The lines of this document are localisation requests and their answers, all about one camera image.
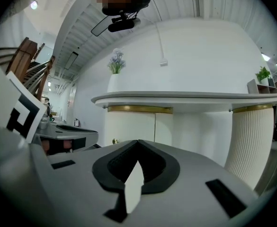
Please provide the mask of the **wooden staircase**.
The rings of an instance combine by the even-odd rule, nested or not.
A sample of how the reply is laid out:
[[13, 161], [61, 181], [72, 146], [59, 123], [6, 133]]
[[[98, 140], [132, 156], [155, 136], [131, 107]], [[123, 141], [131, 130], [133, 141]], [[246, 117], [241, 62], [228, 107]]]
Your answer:
[[39, 101], [55, 61], [53, 55], [43, 63], [36, 61], [44, 46], [43, 43], [38, 47], [36, 42], [26, 37], [19, 47], [0, 47], [0, 67], [6, 74], [12, 72]]

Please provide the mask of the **white curved table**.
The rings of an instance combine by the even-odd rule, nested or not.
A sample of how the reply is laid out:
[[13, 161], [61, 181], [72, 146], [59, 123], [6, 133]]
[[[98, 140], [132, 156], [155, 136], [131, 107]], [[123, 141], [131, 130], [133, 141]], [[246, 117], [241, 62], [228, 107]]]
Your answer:
[[92, 102], [106, 113], [155, 114], [153, 142], [208, 157], [251, 189], [265, 170], [277, 94], [128, 91]]

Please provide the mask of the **green potted plant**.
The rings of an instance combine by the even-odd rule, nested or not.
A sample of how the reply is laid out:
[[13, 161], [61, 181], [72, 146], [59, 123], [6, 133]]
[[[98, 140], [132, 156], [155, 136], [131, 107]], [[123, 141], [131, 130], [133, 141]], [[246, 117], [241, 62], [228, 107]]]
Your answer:
[[259, 83], [265, 86], [269, 85], [268, 80], [270, 79], [270, 72], [266, 69], [266, 67], [261, 67], [260, 71], [255, 74]]

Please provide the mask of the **wooden cube shelf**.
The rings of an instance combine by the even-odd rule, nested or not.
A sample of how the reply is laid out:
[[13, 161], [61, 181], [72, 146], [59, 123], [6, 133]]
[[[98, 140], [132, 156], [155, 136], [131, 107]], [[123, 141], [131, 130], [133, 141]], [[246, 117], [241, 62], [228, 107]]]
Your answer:
[[277, 87], [257, 84], [255, 79], [247, 83], [247, 88], [249, 94], [277, 94]]

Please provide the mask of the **pale blue flower bunch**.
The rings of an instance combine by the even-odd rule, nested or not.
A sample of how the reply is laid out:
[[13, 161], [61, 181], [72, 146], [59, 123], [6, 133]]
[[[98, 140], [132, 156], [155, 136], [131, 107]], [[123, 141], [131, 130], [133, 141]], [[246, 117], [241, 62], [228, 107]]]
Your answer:
[[121, 49], [115, 48], [112, 52], [112, 56], [107, 65], [112, 74], [119, 74], [121, 70], [126, 66], [125, 60], [123, 60], [124, 53]]

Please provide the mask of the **black framed ceiling light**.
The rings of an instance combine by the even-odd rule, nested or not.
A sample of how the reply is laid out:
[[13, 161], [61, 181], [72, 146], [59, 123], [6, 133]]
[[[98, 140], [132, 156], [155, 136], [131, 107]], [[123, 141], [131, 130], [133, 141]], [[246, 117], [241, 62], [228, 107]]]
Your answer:
[[72, 52], [65, 64], [64, 68], [66, 70], [69, 70], [70, 67], [73, 65], [73, 63], [75, 62], [75, 60], [77, 59], [77, 57], [78, 57], [78, 54], [76, 52]]

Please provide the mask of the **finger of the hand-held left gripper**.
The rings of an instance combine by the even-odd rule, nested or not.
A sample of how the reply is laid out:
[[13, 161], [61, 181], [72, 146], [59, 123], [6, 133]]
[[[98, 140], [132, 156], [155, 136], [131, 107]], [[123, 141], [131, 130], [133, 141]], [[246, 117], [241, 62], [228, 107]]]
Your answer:
[[98, 139], [98, 132], [80, 127], [58, 124], [55, 126], [55, 132], [59, 139], [79, 139], [92, 138]]

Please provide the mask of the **white vase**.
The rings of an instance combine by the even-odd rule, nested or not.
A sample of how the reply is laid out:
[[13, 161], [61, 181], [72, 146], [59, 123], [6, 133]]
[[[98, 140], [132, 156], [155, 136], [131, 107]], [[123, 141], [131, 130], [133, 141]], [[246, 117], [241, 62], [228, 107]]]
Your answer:
[[128, 83], [128, 79], [126, 75], [112, 74], [109, 79], [107, 92], [112, 93], [112, 92], [127, 91], [127, 83]]

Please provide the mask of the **person's left hand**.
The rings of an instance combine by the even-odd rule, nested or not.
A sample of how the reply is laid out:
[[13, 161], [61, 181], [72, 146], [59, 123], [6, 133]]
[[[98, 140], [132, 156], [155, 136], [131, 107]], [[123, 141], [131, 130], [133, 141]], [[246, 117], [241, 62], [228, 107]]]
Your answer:
[[47, 155], [69, 152], [72, 148], [71, 140], [42, 140], [42, 148]]

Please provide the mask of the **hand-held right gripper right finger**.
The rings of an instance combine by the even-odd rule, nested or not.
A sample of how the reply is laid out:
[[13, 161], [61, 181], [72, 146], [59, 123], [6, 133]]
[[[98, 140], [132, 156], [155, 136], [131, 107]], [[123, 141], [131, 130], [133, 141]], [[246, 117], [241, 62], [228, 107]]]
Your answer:
[[176, 158], [180, 173], [164, 192], [142, 195], [128, 216], [128, 227], [224, 227], [230, 220], [206, 183], [220, 180], [246, 207], [256, 193], [213, 160], [186, 150], [151, 142]]

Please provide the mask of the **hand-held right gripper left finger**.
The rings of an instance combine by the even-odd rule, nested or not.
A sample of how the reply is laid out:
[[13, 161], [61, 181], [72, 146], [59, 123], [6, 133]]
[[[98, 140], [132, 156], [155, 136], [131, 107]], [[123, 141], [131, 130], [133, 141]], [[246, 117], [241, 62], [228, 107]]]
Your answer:
[[53, 156], [32, 145], [32, 215], [46, 227], [138, 227], [138, 210], [126, 211], [125, 184], [107, 167], [135, 144]]

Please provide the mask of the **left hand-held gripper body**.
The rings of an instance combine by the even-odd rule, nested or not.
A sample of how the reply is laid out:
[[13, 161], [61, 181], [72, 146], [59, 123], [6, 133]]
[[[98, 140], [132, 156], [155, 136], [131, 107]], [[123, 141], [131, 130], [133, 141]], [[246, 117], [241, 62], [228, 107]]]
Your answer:
[[60, 123], [50, 122], [46, 106], [38, 101], [12, 72], [7, 74], [7, 78], [20, 92], [20, 97], [10, 113], [8, 130], [20, 134], [28, 143], [41, 146], [42, 140], [71, 140], [72, 148], [66, 153], [81, 151], [87, 147], [86, 138], [57, 138], [55, 126]]

